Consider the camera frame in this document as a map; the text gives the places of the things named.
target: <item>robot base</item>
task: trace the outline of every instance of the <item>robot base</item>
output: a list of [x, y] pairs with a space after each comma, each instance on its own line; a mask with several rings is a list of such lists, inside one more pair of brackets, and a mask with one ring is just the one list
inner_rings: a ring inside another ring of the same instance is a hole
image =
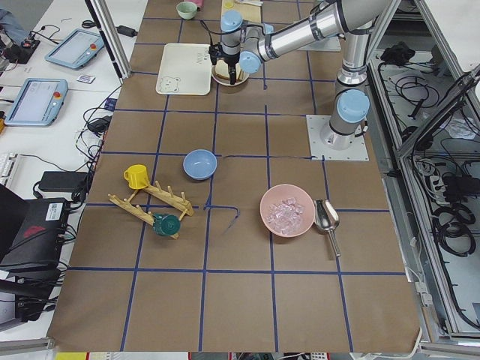
[[329, 115], [307, 115], [308, 140], [313, 158], [337, 161], [368, 161], [367, 148], [363, 136], [353, 139], [352, 145], [345, 150], [334, 150], [320, 139], [320, 130], [330, 121]]

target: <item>green mug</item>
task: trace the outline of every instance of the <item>green mug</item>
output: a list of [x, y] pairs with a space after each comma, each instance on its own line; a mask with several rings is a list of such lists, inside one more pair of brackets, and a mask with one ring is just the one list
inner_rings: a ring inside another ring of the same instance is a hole
[[172, 214], [152, 214], [153, 230], [160, 236], [175, 235], [180, 230], [180, 220]]

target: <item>light blue joint cap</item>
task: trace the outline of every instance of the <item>light blue joint cap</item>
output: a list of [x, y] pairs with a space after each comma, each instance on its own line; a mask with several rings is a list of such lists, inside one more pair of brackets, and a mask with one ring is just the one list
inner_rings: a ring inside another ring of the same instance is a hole
[[220, 21], [222, 32], [232, 32], [240, 27], [243, 22], [242, 15], [237, 10], [228, 10]]
[[264, 24], [265, 25], [265, 33], [266, 34], [271, 34], [274, 29], [273, 29], [273, 25], [270, 25], [270, 24]]
[[338, 115], [345, 122], [356, 124], [363, 120], [370, 109], [370, 100], [360, 90], [347, 90], [340, 95], [337, 102]]
[[240, 52], [240, 68], [249, 74], [256, 73], [260, 69], [262, 62], [260, 58], [251, 51]]

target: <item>bowl of ice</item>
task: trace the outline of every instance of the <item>bowl of ice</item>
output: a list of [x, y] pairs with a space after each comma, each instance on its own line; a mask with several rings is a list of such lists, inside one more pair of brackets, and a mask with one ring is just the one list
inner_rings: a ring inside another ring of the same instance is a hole
[[292, 238], [306, 233], [315, 221], [314, 201], [298, 186], [271, 187], [260, 200], [260, 216], [272, 233]]

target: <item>blue bowl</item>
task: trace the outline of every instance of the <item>blue bowl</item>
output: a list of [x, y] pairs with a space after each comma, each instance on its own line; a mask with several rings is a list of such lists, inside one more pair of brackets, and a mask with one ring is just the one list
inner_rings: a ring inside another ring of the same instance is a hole
[[194, 180], [205, 180], [217, 169], [217, 158], [208, 150], [193, 150], [183, 159], [183, 170]]

